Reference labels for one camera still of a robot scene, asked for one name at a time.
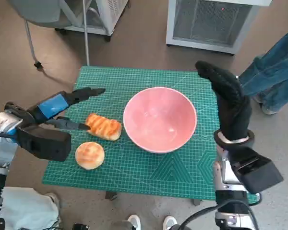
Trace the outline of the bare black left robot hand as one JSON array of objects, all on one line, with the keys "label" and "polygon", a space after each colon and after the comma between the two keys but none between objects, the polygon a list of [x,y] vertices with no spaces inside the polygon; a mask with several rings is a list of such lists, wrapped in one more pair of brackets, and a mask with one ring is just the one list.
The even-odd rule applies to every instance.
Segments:
[{"label": "bare black left robot hand", "polygon": [[88,125],[59,116],[59,113],[67,110],[71,105],[85,101],[92,96],[99,96],[105,91],[105,88],[93,89],[90,87],[81,88],[71,93],[61,91],[30,107],[27,112],[32,115],[37,124],[53,125],[58,129],[88,131]]}]

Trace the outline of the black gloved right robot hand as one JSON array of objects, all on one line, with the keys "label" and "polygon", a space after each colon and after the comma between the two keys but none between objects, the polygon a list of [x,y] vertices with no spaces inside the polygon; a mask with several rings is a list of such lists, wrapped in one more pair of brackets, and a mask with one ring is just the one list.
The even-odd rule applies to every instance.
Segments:
[{"label": "black gloved right robot hand", "polygon": [[195,68],[201,78],[211,82],[217,98],[220,132],[231,142],[248,138],[252,109],[250,99],[243,91],[238,78],[228,70],[205,61],[197,61]]}]

